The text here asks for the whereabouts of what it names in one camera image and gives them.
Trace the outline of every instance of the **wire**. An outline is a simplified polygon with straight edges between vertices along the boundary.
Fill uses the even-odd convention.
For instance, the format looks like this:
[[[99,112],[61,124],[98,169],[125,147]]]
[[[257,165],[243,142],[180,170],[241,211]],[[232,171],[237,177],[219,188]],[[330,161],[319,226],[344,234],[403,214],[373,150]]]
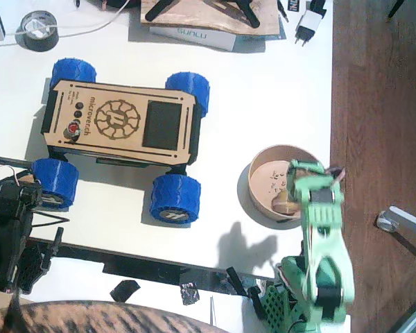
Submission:
[[[120,9],[114,14],[114,16],[108,22],[104,21],[104,22],[99,22],[99,23],[94,23],[94,24],[85,24],[85,25],[82,25],[82,26],[59,26],[57,24],[51,24],[51,25],[48,25],[48,26],[41,26],[39,28],[35,28],[35,29],[31,29],[31,30],[18,31],[16,33],[7,33],[6,35],[7,36],[25,35],[27,33],[32,33],[34,31],[40,31],[42,29],[48,29],[48,28],[93,28],[95,26],[100,26],[97,29],[82,32],[82,33],[91,33],[91,32],[100,30],[102,28],[105,28],[108,24],[111,24],[113,21],[115,21],[115,19],[117,17],[119,17],[121,11],[123,9],[125,9],[125,7],[128,5],[129,2],[130,2],[130,0],[126,0],[124,5],[120,7]],[[70,35],[60,36],[60,38],[62,38],[62,37],[71,37],[71,36]]]
[[[290,328],[288,329],[288,331],[286,331],[286,333],[290,333],[291,330],[293,329],[293,327],[296,326],[296,324],[298,323],[305,323],[305,321],[303,321],[302,319],[299,319],[298,321],[295,321],[294,323],[291,324]]]
[[[13,168],[13,167],[11,167],[11,166],[9,166],[9,165],[0,165],[0,168],[1,168],[1,167],[8,167],[8,168],[10,168],[10,169],[12,170],[12,173],[14,174],[14,180],[15,180],[15,183],[17,184],[17,186],[20,186],[19,180],[17,179],[17,176],[15,175],[15,170],[14,170],[14,168]]]
[[[53,219],[59,219],[59,221],[54,221],[54,222],[49,222],[49,223],[42,223],[42,224],[33,225],[34,228],[36,228],[36,227],[46,227],[48,225],[54,225],[54,224],[59,224],[59,223],[70,222],[70,219],[66,219],[66,218],[61,217],[61,216],[56,216],[56,215],[51,215],[51,214],[39,212],[38,210],[33,210],[32,212],[34,214],[39,214],[39,215],[46,216],[46,217],[52,217]]]

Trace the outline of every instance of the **blue 3d-printed tire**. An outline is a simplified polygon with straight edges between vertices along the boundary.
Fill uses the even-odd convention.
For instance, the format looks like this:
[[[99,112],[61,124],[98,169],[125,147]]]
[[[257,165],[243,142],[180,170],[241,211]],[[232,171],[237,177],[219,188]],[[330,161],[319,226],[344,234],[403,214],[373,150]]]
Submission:
[[[208,112],[209,82],[199,74],[180,72],[171,75],[165,84],[166,89],[181,90],[194,95],[202,108],[202,117]]]
[[[54,64],[49,87],[54,87],[61,79],[82,82],[96,82],[96,70],[89,63],[79,59],[65,58]]]
[[[43,207],[64,209],[73,204],[78,182],[74,165],[44,158],[33,162],[31,169],[43,187]]]
[[[182,175],[164,175],[153,182],[150,214],[168,223],[191,223],[197,220],[200,207],[200,184]]]

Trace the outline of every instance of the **black tape roll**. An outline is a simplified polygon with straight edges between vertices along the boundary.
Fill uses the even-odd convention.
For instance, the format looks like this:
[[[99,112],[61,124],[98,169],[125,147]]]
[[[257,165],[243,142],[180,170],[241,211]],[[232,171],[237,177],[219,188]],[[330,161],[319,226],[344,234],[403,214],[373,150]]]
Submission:
[[[56,26],[57,20],[54,15],[44,10],[30,12],[20,24],[21,31],[31,31],[43,26]],[[51,50],[58,43],[58,30],[55,28],[41,28],[38,31],[28,32],[23,35],[26,47],[36,52]]]

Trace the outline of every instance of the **robotic arm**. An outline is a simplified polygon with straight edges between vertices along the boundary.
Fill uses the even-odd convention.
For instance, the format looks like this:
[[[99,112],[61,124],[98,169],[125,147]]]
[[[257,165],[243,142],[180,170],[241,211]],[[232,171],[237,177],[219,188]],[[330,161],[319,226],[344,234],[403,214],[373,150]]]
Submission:
[[[285,289],[267,289],[262,299],[272,332],[320,332],[323,322],[343,323],[354,300],[353,269],[345,247],[338,174],[318,162],[293,160],[287,172],[286,204],[300,206],[304,241],[300,256],[278,268]]]

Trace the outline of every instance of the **toy rover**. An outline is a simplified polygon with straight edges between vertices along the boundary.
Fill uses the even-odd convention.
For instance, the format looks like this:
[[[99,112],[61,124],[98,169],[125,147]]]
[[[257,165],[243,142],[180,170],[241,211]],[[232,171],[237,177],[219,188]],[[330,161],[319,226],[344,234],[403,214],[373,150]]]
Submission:
[[[200,120],[207,113],[209,83],[200,75],[170,76],[166,89],[96,83],[95,69],[82,60],[59,60],[53,68],[42,124],[49,158],[33,162],[0,157],[0,164],[31,170],[43,188],[43,206],[71,206],[77,168],[65,153],[132,167],[171,170],[153,182],[150,214],[165,222],[198,218],[200,184],[186,166],[198,154]]]

